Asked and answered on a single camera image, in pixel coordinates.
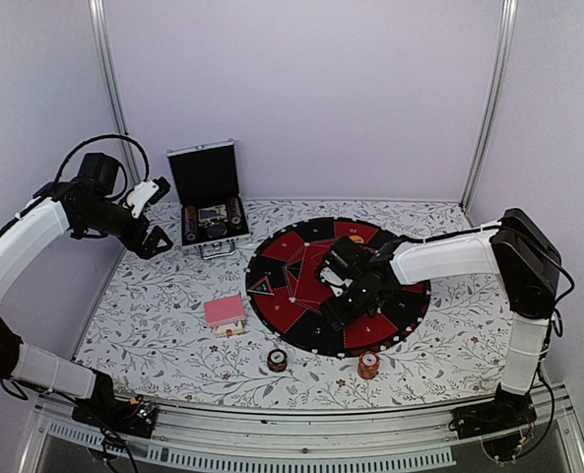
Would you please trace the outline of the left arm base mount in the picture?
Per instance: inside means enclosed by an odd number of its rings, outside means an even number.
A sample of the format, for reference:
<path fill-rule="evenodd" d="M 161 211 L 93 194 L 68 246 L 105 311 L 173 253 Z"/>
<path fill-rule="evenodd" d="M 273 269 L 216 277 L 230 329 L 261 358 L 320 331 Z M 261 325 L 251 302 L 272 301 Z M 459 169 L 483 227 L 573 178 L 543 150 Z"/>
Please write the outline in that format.
<path fill-rule="evenodd" d="M 72 418 L 86 425 L 111 429 L 142 439 L 150 439 L 158 417 L 158 404 L 138 395 L 130 400 L 82 399 L 76 401 Z"/>

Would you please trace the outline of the orange chip stack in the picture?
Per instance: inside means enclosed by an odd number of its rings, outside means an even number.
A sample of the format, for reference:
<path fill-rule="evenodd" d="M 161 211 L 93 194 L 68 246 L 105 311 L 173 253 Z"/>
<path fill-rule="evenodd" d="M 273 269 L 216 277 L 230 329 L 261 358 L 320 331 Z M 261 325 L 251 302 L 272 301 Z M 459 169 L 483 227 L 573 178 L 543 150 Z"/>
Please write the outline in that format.
<path fill-rule="evenodd" d="M 373 379 L 378 375 L 380 359 L 376 353 L 365 352 L 359 356 L 357 373 L 362 379 Z"/>

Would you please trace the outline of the triangular all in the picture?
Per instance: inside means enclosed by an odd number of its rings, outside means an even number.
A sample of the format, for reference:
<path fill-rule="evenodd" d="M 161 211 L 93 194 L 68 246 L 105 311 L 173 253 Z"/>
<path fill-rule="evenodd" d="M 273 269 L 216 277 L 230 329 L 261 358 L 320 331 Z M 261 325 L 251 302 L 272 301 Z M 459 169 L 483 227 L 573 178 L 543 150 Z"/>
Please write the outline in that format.
<path fill-rule="evenodd" d="M 248 294 L 261 295 L 267 297 L 273 297 L 275 295 L 274 289 L 270 283 L 269 277 L 264 276 L 258 280 L 255 284 L 246 289 Z"/>

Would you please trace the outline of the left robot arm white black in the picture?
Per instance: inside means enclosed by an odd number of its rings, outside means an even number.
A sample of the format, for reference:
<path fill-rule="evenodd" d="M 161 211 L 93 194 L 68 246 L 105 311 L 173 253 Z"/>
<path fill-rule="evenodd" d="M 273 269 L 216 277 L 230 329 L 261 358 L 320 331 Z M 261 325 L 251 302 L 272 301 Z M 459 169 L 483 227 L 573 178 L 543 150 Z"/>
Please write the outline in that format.
<path fill-rule="evenodd" d="M 35 289 L 30 312 L 59 308 L 72 295 L 57 296 L 65 284 L 49 276 L 32 283 L 31 276 L 46 270 L 61 270 L 63 258 L 48 264 L 50 247 L 58 247 L 66 235 L 77 240 L 113 237 L 143 260 L 172 247 L 166 233 L 150 224 L 147 207 L 157 203 L 170 189 L 163 177 L 146 178 L 120 192 L 114 186 L 121 164 L 104 153 L 89 153 L 72 179 L 55 177 L 29 201 L 0 232 L 0 309 L 9 295 Z M 128 405 L 116 399 L 111 377 L 35 346 L 16 334 L 0 313 L 0 380 L 65 395 L 75 400 L 103 428 L 115 427 Z"/>

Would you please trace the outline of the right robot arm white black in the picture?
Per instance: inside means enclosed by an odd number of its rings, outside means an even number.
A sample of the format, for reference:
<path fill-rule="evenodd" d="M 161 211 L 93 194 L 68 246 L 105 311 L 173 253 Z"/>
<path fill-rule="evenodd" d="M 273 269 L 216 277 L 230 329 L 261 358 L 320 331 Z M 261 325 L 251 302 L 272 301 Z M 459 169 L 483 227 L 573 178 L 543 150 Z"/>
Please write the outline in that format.
<path fill-rule="evenodd" d="M 341 330 L 378 312 L 400 287 L 470 274 L 499 277 L 513 322 L 493 399 L 454 410 L 450 427 L 466 435 L 532 423 L 536 412 L 530 390 L 549 347 L 556 306 L 564 297 L 558 280 L 569 274 L 559 252 L 522 210 L 508 209 L 497 221 L 453 234 L 397 236 L 374 252 L 347 236 L 339 238 L 317 270 L 333 293 L 320 312 Z"/>

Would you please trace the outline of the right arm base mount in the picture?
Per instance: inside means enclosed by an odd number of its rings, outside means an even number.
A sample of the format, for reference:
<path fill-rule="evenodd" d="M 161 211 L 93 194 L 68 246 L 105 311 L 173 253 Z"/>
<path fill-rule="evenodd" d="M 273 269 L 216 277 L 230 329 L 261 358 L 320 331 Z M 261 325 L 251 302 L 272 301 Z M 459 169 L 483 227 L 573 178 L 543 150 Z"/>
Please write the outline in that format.
<path fill-rule="evenodd" d="M 516 460 L 527 445 L 537 414 L 529 395 L 518 399 L 492 401 L 456 408 L 451 412 L 448 430 L 458 439 L 486 435 L 482 447 L 497 462 Z"/>

